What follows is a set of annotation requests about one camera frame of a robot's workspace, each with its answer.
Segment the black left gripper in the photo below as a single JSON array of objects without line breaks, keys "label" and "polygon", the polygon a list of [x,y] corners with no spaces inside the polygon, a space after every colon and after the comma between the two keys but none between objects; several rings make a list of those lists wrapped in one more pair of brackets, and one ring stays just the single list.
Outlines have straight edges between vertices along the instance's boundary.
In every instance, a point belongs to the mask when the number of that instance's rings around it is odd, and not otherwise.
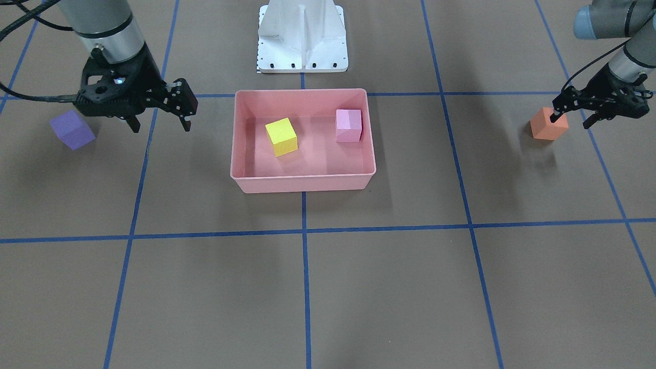
[{"label": "black left gripper", "polygon": [[646,73],[640,72],[635,81],[623,81],[605,65],[583,89],[565,86],[552,101],[549,120],[555,124],[567,112],[590,110],[593,114],[583,121],[583,128],[590,129],[600,120],[612,120],[617,116],[643,117],[650,110],[649,99],[654,96],[653,91],[644,88],[646,79]]}]

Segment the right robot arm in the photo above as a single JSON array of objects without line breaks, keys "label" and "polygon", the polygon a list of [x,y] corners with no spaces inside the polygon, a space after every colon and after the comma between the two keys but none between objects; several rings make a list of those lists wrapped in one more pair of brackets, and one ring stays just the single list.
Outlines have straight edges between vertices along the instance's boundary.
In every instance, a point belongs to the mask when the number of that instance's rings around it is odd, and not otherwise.
[{"label": "right robot arm", "polygon": [[187,80],[162,79],[128,2],[61,1],[58,6],[89,54],[73,101],[78,112],[121,119],[138,133],[138,115],[158,108],[176,115],[190,131],[197,98]]}]

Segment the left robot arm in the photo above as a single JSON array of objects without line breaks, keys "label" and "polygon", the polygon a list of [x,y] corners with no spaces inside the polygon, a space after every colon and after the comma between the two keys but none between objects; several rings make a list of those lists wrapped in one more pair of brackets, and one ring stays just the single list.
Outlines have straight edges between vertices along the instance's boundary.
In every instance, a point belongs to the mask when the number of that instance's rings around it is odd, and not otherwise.
[{"label": "left robot arm", "polygon": [[590,110],[584,129],[617,116],[638,119],[649,112],[653,93],[644,88],[655,69],[654,1],[593,1],[574,21],[578,39],[618,39],[613,57],[579,90],[566,83],[553,99],[555,122],[569,111]]}]

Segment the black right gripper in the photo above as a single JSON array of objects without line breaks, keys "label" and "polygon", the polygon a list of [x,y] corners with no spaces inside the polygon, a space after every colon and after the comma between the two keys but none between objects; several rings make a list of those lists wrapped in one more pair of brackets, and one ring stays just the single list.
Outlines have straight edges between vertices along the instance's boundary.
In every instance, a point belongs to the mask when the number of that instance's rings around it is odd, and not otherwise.
[{"label": "black right gripper", "polygon": [[133,133],[140,132],[139,114],[147,108],[159,108],[176,115],[183,130],[190,132],[198,100],[184,78],[170,84],[161,78],[147,45],[129,60],[113,64],[96,45],[85,63],[73,105],[87,117],[124,120]]}]

